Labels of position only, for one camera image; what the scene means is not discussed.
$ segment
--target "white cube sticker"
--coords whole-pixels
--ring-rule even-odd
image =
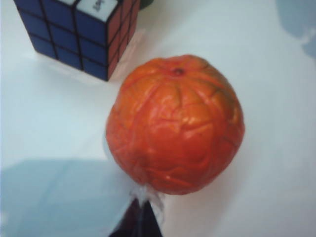
[[[67,5],[73,5],[75,3],[76,0],[58,0],[58,1],[61,1]]]
[[[77,9],[106,22],[117,4],[117,0],[81,0]]]

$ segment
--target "orange fruit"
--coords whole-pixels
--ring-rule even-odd
[[[122,84],[106,126],[115,161],[142,185],[187,194],[232,161],[243,114],[226,78],[202,58],[153,59]]]

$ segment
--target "wrinkled orange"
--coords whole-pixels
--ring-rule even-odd
[[[122,84],[106,126],[115,161],[167,194],[209,184],[232,161],[243,114],[226,78],[202,58],[153,59]]]

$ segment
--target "rubik's cube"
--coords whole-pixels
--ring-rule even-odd
[[[14,0],[34,49],[108,80],[135,29],[140,0]]]

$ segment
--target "green object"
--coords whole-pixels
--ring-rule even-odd
[[[150,5],[153,3],[154,0],[141,0],[140,1],[140,6],[139,6],[139,9],[143,9],[145,8],[146,6]]]

